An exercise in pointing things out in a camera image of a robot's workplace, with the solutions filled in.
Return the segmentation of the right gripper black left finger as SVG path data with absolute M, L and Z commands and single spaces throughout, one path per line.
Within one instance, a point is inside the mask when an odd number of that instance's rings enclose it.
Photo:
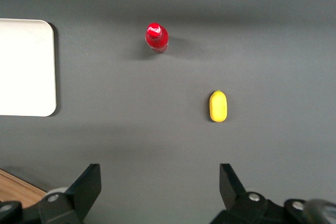
M 65 190 L 52 190 L 34 205 L 1 202 L 1 223 L 83 223 L 101 192 L 99 164 L 90 164 Z

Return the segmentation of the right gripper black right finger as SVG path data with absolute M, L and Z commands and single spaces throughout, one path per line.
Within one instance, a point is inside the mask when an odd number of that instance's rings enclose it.
M 280 206 L 257 192 L 246 191 L 230 164 L 220 164 L 219 191 L 225 209 L 211 223 L 306 223 L 304 200 L 288 199 Z

